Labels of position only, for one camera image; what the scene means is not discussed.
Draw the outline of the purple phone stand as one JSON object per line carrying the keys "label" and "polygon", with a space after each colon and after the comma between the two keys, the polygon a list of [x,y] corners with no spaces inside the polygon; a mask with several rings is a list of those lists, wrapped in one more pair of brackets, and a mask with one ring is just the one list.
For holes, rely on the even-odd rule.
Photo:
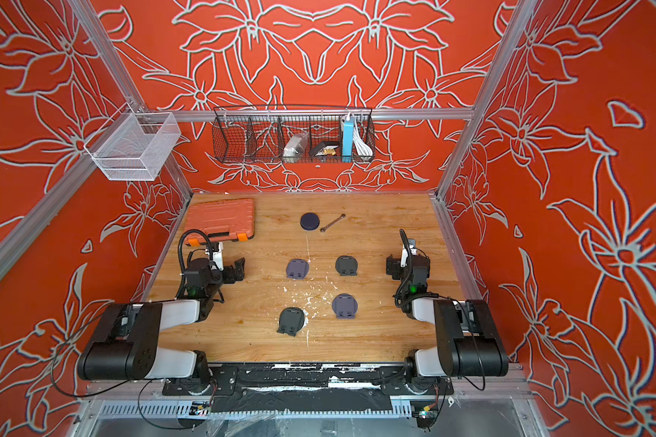
{"label": "purple phone stand", "polygon": [[332,301],[332,309],[338,320],[353,320],[358,311],[358,302],[347,293],[341,293]]}
{"label": "purple phone stand", "polygon": [[310,264],[307,260],[292,259],[288,262],[285,274],[291,280],[304,280],[309,272]]}

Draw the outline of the dark grey phone stand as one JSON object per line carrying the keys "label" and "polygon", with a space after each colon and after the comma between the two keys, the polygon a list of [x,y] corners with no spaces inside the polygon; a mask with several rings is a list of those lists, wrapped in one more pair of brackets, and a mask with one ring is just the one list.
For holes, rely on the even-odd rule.
{"label": "dark grey phone stand", "polygon": [[356,276],[359,263],[356,258],[348,255],[339,256],[335,262],[335,269],[341,277]]}
{"label": "dark grey phone stand", "polygon": [[304,327],[304,323],[304,311],[296,307],[288,307],[280,314],[277,332],[295,337]]}

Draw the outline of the orange tool case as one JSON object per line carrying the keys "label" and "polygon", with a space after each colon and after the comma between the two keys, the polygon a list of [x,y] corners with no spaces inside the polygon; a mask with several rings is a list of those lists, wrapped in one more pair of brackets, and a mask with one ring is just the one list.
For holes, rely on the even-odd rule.
{"label": "orange tool case", "polygon": [[211,242],[248,241],[254,237],[254,222],[252,198],[218,200],[192,205],[184,230],[198,229]]}

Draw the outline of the dark round disc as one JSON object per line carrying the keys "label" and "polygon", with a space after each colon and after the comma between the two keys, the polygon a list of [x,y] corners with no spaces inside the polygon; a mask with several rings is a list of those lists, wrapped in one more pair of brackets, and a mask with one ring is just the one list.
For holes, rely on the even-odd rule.
{"label": "dark round disc", "polygon": [[300,226],[304,231],[315,231],[320,227],[320,218],[313,212],[302,214]]}

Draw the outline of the plastic bag item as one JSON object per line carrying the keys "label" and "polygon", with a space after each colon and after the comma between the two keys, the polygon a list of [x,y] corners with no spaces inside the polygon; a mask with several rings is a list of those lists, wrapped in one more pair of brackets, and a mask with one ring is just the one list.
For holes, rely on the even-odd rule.
{"label": "plastic bag item", "polygon": [[282,161],[285,163],[297,163],[308,148],[310,135],[307,132],[301,132],[293,135],[284,147]]}

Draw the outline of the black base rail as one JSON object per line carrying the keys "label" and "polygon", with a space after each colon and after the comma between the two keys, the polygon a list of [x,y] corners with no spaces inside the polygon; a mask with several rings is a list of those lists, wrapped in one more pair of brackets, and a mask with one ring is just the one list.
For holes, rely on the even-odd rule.
{"label": "black base rail", "polygon": [[410,417],[454,393],[448,377],[421,377],[402,362],[213,362],[205,391],[165,380],[162,395],[207,401],[213,413]]}

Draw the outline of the clear plastic bin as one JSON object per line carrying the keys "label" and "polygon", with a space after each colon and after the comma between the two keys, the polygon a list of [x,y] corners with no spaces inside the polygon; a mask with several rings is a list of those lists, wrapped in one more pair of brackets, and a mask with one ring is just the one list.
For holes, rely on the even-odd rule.
{"label": "clear plastic bin", "polygon": [[108,180],[149,182],[158,178],[179,139],[171,113],[124,113],[86,151]]}

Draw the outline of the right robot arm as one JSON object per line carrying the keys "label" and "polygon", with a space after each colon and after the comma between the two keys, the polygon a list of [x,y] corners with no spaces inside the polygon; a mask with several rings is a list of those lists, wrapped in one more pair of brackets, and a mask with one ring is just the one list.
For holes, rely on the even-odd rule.
{"label": "right robot arm", "polygon": [[456,300],[428,289],[431,260],[400,229],[402,253],[386,259],[386,274],[398,282],[394,304],[408,318],[432,325],[436,345],[411,351],[405,359],[406,380],[415,378],[503,377],[509,359],[488,304]]}

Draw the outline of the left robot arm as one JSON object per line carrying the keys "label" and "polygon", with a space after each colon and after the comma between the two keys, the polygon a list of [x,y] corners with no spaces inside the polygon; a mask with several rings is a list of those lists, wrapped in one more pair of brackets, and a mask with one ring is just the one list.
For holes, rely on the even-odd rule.
{"label": "left robot arm", "polygon": [[172,300],[110,304],[78,359],[85,381],[177,380],[194,382],[198,391],[211,386],[203,351],[177,351],[159,344],[160,333],[207,320],[224,303],[222,286],[242,282],[245,260],[224,265],[222,244],[199,229],[180,237],[177,249],[180,285]]}

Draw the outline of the black small box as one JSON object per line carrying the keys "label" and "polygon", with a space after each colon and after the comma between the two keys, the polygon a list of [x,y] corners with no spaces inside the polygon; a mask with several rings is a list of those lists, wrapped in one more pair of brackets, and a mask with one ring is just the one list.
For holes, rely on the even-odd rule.
{"label": "black small box", "polygon": [[310,156],[315,157],[334,157],[341,151],[341,143],[339,141],[321,141],[310,151]]}

